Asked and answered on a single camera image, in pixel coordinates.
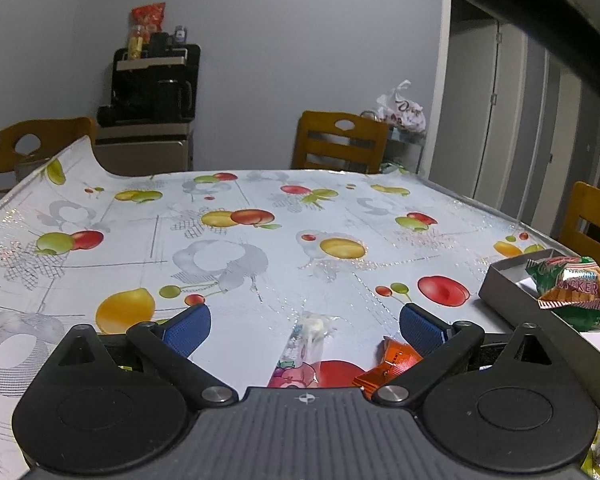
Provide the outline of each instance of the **transparent plastic wrapper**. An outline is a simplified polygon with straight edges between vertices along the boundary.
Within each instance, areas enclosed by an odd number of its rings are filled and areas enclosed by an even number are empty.
[[[269,388],[318,388],[325,338],[335,330],[337,317],[303,312],[278,360]]]
[[[405,79],[396,88],[382,94],[376,102],[378,105],[373,110],[379,121],[398,126],[410,132],[423,132],[427,127],[422,106],[407,99],[406,91],[411,86],[411,81]]]

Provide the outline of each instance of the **metal screw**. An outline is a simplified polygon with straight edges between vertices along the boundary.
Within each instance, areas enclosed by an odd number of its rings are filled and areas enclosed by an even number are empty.
[[[212,402],[214,404],[227,402],[228,400],[231,400],[233,396],[234,393],[226,386],[209,386],[202,390],[202,398],[207,402]]]
[[[402,386],[389,384],[378,390],[378,397],[387,402],[403,402],[409,398],[409,391]]]

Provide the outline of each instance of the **red snack bag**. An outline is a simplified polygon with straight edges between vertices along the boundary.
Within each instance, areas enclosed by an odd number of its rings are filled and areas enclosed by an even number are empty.
[[[411,368],[414,364],[422,360],[410,345],[398,343],[393,339],[384,337],[384,357],[382,362],[368,372],[356,377],[353,380],[354,386],[361,386],[365,391],[365,397],[371,398],[371,395],[383,384],[387,384],[393,378],[402,372]]]
[[[142,7],[131,9],[131,16],[138,25],[142,25],[142,41],[149,43],[149,38],[153,32],[162,31],[162,20],[164,19],[164,5],[148,4]]]

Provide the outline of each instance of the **yellow bottle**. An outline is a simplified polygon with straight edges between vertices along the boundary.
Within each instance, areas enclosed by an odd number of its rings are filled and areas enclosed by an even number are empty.
[[[140,59],[142,56],[142,25],[135,25],[131,28],[129,41],[126,44],[126,58]]]

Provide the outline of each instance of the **plastic bag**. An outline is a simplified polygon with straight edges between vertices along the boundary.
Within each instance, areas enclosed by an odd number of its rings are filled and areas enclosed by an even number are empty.
[[[387,94],[382,94],[373,110],[379,121],[398,126],[410,132],[423,132],[427,127],[422,106],[406,97],[407,88],[411,85],[408,79],[401,82]]]
[[[164,2],[159,4],[148,4],[131,9],[131,16],[138,25],[142,26],[142,41],[149,43],[149,38],[154,32],[162,31],[162,20],[164,20]]]
[[[269,388],[317,388],[324,339],[337,317],[303,312],[267,385]]]

